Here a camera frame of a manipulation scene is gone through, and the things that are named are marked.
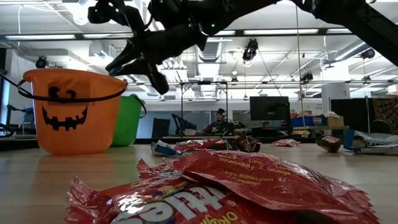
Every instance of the candy wrapper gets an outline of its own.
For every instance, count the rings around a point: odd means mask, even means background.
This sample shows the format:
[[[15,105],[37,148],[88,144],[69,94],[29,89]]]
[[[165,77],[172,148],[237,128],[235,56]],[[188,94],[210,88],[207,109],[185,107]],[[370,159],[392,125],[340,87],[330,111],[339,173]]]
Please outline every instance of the candy wrapper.
[[[229,190],[207,187],[165,165],[137,166],[144,180],[97,191],[77,177],[67,202],[68,223],[296,223],[296,214],[262,208]]]
[[[315,139],[315,142],[319,147],[328,152],[337,152],[341,146],[341,140],[333,136],[321,136]]]
[[[284,147],[284,146],[297,147],[300,145],[301,145],[301,142],[295,141],[293,139],[281,139],[281,140],[278,140],[271,144],[271,146],[281,146],[281,147]]]
[[[344,148],[358,154],[398,156],[398,136],[383,133],[363,133],[346,130]]]
[[[339,223],[378,223],[362,190],[267,154],[199,151],[172,165],[200,183],[221,184],[267,209],[313,210]]]
[[[259,152],[261,148],[261,143],[257,139],[246,136],[240,136],[229,143],[235,151]]]
[[[229,150],[230,146],[224,139],[188,140],[178,142],[174,146],[177,151],[190,151],[195,149]]]
[[[174,147],[158,140],[157,143],[152,142],[150,149],[154,156],[179,156],[184,152],[198,151],[201,149],[229,150],[231,146],[227,141],[222,139],[189,140],[178,142]]]
[[[205,139],[178,142],[173,147],[162,141],[152,143],[150,149],[154,156],[179,156],[184,152],[207,150],[235,150],[243,152],[259,152],[261,143],[257,139],[240,136],[234,140]]]

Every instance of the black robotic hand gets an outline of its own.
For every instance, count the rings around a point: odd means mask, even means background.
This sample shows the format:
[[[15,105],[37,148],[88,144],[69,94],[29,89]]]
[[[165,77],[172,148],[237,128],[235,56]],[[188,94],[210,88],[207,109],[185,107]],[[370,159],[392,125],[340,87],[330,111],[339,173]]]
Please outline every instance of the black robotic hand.
[[[195,44],[201,49],[206,44],[206,36],[188,20],[173,21],[172,17],[176,17],[174,14],[179,12],[170,11],[171,6],[159,6],[160,9],[162,7],[162,13],[155,14],[153,10],[157,8],[156,4],[150,5],[153,15],[156,15],[155,19],[168,18],[165,22],[167,30],[156,32],[148,30],[148,25],[144,24],[138,9],[125,6],[123,0],[99,0],[95,7],[88,10],[91,23],[100,24],[112,19],[122,26],[129,26],[133,33],[124,50],[106,66],[109,74],[146,75],[161,95],[168,92],[169,85],[156,65],[160,65],[167,58],[180,55],[183,50]]]
[[[91,23],[110,19],[129,26],[133,37],[126,48],[107,67],[112,76],[146,75],[152,86],[164,94],[169,90],[165,77],[156,65],[169,57],[180,55],[197,45],[205,48],[207,35],[227,28],[237,18],[280,0],[151,0],[148,10],[151,20],[159,21],[163,31],[147,30],[138,9],[126,6],[123,0],[98,0],[88,10]],[[339,24],[398,65],[398,28],[366,4],[365,0],[291,0],[301,10],[317,19]]]

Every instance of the orange pumpkin bucket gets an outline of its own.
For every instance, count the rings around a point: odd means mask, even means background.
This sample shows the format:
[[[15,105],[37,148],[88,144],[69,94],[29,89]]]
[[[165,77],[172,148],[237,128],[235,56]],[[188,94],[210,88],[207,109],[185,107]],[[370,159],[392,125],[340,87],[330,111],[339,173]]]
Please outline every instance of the orange pumpkin bucket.
[[[26,81],[32,84],[32,95],[21,89]],[[126,82],[107,75],[44,68],[25,72],[18,92],[34,99],[40,148],[70,155],[107,150],[126,87]]]

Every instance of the green bucket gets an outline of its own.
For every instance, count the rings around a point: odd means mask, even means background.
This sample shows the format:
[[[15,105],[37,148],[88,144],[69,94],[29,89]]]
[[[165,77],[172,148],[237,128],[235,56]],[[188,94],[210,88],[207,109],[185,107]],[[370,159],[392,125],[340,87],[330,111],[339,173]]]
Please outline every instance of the green bucket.
[[[136,141],[139,119],[147,114],[144,105],[145,102],[135,94],[121,97],[111,147],[124,147]],[[145,111],[143,116],[140,116],[141,107]]]

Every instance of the wooden table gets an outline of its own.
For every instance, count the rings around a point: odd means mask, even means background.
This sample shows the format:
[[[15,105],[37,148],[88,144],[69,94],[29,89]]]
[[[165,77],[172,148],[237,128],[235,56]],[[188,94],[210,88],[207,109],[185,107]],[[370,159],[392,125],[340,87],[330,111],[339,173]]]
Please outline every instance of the wooden table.
[[[398,217],[398,157],[331,154],[316,144],[269,147],[266,152],[347,181],[369,193],[381,223]],[[143,158],[150,166],[162,163],[149,145],[110,149],[104,154],[55,157],[40,149],[0,152],[1,223],[63,223],[66,192],[74,175],[94,189],[107,189],[137,181],[136,165]]]

